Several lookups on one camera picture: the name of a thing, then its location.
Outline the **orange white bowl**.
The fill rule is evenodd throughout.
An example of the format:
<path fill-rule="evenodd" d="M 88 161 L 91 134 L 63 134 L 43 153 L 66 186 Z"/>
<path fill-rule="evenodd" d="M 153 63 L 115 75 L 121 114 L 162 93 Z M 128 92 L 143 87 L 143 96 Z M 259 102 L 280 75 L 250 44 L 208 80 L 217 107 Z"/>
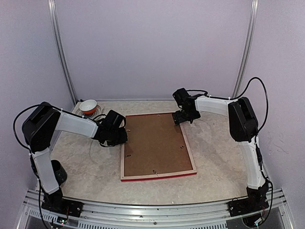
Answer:
<path fill-rule="evenodd" d="M 97 102 L 95 100 L 86 100 L 83 101 L 79 109 L 86 115 L 91 115 L 96 111 L 97 108 Z"/>

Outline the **left aluminium post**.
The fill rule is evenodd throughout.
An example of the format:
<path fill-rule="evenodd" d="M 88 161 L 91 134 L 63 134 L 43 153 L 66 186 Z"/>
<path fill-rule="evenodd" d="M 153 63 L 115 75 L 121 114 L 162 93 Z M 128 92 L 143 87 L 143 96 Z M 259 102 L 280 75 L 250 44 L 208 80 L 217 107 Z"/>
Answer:
<path fill-rule="evenodd" d="M 74 105 L 77 104 L 78 99 L 76 96 L 76 92 L 72 83 L 72 79 L 70 76 L 67 60 L 64 53 L 64 48 L 61 40 L 61 33 L 60 33 L 60 26 L 59 26 L 59 20 L 57 16 L 57 10 L 56 10 L 56 1 L 55 0 L 48 0 L 48 8 L 51 18 L 51 26 L 54 34 L 56 49 L 58 52 L 58 57 L 60 60 L 61 68 L 64 75 L 64 80 L 66 82 L 68 92 L 71 98 L 71 101 Z"/>

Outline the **aluminium post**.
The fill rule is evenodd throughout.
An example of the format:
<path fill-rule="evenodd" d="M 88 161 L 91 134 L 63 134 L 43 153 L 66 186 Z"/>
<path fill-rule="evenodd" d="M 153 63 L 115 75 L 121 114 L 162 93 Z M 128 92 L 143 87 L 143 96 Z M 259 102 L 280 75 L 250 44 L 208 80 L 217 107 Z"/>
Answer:
<path fill-rule="evenodd" d="M 233 97 L 236 97 L 238 95 L 242 82 L 243 82 L 243 79 L 244 79 L 244 74 L 245 74 L 248 58 L 250 55 L 251 45 L 252 45 L 254 31 L 255 31 L 258 7 L 259 7 L 259 0 L 252 0 L 250 18 L 249 18 L 249 23 L 248 23 L 248 27 L 247 27 L 247 33 L 246 33 L 246 39 L 245 39 L 243 54 L 242 54 L 242 58 L 241 58 L 241 63 L 240 63 L 238 74 L 237 74 L 236 83 L 234 86 Z"/>
<path fill-rule="evenodd" d="M 64 53 L 64 48 L 61 40 L 61 33 L 60 33 L 60 26 L 59 26 L 59 20 L 57 16 L 57 10 L 56 10 L 56 1 L 55 0 L 48 0 L 48 8 L 51 18 L 51 26 L 54 34 L 56 49 L 58 52 L 58 57 L 60 60 L 61 68 L 64 75 L 64 80 L 66 82 L 68 92 L 71 98 L 71 101 L 74 105 L 77 104 L 78 99 L 76 96 L 76 92 L 72 83 L 72 79 L 70 76 L 67 60 Z"/>

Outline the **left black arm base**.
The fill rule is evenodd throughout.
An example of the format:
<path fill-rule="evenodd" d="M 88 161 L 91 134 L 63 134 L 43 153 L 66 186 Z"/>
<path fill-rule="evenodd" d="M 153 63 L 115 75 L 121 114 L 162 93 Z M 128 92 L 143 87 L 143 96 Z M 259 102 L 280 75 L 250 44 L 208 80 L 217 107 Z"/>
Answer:
<path fill-rule="evenodd" d="M 52 194 L 43 191 L 43 203 L 41 207 L 51 212 L 79 218 L 83 209 L 83 203 L 65 199 L 61 188 L 59 188 Z"/>

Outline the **grey round plate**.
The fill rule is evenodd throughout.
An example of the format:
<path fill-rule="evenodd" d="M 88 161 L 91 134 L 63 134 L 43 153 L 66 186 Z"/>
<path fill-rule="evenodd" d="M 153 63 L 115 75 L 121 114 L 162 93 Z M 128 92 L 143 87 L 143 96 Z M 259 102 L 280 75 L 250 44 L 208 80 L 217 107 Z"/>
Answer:
<path fill-rule="evenodd" d="M 76 114 L 79 116 L 84 116 L 85 118 L 95 118 L 98 115 L 101 115 L 104 111 L 104 106 L 97 105 L 96 110 L 92 114 L 85 114 L 83 111 L 78 109 Z"/>

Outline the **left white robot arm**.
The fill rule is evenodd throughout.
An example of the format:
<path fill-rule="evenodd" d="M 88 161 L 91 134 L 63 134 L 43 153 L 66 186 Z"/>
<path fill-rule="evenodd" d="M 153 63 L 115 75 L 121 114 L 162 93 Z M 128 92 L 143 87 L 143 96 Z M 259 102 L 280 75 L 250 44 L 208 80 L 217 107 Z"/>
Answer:
<path fill-rule="evenodd" d="M 42 189 L 51 194 L 47 200 L 56 212 L 62 212 L 67 202 L 55 192 L 60 189 L 50 158 L 50 146 L 55 131 L 64 131 L 99 141 L 102 147 L 113 147 L 127 142 L 126 118 L 110 110 L 100 121 L 64 111 L 43 102 L 22 125 Z"/>

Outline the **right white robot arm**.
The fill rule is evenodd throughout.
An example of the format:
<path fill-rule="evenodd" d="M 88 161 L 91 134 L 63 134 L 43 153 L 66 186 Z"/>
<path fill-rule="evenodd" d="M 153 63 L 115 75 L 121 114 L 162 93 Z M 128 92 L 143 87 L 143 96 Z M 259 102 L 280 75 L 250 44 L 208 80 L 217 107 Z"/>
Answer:
<path fill-rule="evenodd" d="M 259 189 L 265 183 L 261 174 L 262 155 L 258 145 L 258 120 L 250 101 L 239 99 L 220 99 L 203 94 L 189 95 L 183 88 L 173 93 L 179 111 L 173 113 L 176 125 L 192 123 L 201 117 L 201 112 L 209 112 L 228 117 L 229 132 L 240 147 L 247 171 L 247 186 Z"/>

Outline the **black cylindrical cup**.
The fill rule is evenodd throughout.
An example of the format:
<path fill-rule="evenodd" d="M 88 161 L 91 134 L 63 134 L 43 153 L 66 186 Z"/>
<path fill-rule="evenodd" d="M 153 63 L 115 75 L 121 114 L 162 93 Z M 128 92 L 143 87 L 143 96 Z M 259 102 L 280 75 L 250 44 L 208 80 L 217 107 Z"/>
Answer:
<path fill-rule="evenodd" d="M 61 186 L 67 180 L 67 172 L 58 160 L 51 160 L 51 165 L 56 181 L 58 182 L 59 186 Z"/>

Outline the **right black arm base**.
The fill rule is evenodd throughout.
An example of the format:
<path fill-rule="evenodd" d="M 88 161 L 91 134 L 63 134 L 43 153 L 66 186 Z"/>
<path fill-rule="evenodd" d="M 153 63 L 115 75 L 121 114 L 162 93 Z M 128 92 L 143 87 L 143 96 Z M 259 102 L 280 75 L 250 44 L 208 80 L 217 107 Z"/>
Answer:
<path fill-rule="evenodd" d="M 246 198 L 234 198 L 233 200 L 228 202 L 230 216 L 240 216 L 269 208 L 269 203 L 266 197 L 268 190 L 268 183 L 265 183 L 262 187 L 259 187 L 258 189 L 252 189 L 247 187 Z"/>

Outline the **right aluminium post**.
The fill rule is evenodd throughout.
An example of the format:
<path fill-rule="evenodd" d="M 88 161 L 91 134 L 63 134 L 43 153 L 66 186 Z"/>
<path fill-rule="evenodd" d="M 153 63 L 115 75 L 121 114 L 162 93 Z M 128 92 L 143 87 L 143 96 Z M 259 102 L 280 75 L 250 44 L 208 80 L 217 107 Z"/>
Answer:
<path fill-rule="evenodd" d="M 255 31 L 258 7 L 259 7 L 259 0 L 252 0 L 250 18 L 249 18 L 249 23 L 248 23 L 248 27 L 247 27 L 247 33 L 246 33 L 246 39 L 245 39 L 243 54 L 242 54 L 242 58 L 241 58 L 241 63 L 240 63 L 238 74 L 237 74 L 236 83 L 234 86 L 233 97 L 236 97 L 238 95 L 242 82 L 243 82 L 243 79 L 244 79 L 244 74 L 245 74 L 248 58 L 250 55 L 251 45 L 252 45 L 254 31 Z"/>

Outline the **aluminium front rail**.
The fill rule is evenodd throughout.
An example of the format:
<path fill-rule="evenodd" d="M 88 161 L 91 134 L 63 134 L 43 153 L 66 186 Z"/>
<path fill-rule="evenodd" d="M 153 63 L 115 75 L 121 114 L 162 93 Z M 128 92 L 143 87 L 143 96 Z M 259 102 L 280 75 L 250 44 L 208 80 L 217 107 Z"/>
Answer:
<path fill-rule="evenodd" d="M 293 229 L 281 189 L 266 195 L 269 206 L 237 209 L 244 197 L 197 204 L 127 205 L 68 198 L 67 214 L 41 207 L 42 195 L 28 190 L 15 229 Z"/>

